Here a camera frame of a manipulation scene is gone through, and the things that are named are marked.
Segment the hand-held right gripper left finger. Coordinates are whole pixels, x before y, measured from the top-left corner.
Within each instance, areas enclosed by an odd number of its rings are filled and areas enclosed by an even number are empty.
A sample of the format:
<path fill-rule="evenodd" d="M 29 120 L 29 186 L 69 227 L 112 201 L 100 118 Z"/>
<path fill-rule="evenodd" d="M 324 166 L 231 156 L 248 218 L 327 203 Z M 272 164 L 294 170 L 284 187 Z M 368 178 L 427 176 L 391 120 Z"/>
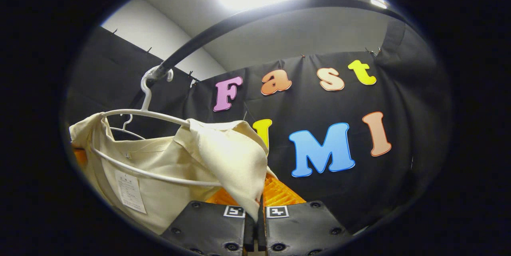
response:
<path fill-rule="evenodd" d="M 161 236 L 203 256 L 248 256 L 256 250 L 254 220 L 225 189 L 190 201 Z"/>

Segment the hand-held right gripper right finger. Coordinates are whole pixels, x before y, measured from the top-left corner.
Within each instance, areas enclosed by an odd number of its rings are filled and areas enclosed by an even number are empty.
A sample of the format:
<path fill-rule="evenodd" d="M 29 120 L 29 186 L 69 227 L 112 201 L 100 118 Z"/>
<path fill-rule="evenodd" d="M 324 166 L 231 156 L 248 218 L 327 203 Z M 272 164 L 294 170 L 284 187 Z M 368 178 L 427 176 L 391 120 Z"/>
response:
<path fill-rule="evenodd" d="M 326 255 L 352 234 L 325 203 L 305 201 L 275 176 L 266 175 L 257 223 L 257 249 L 266 256 Z"/>

